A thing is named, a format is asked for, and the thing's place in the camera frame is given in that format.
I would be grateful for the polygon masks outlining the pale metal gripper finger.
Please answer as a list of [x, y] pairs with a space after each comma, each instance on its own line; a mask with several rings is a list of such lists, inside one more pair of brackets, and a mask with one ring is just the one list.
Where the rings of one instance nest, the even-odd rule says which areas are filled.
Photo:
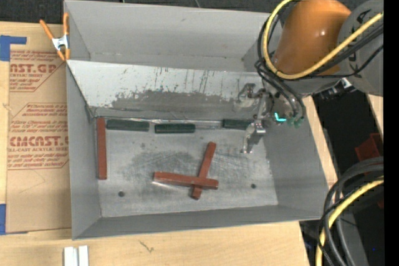
[[255, 83], [246, 83], [238, 93], [238, 105], [254, 105], [259, 102], [265, 92], [264, 87], [257, 87]]
[[244, 154], [252, 153], [252, 149], [262, 140], [265, 133], [266, 129], [261, 122], [250, 123], [245, 130], [241, 152]]

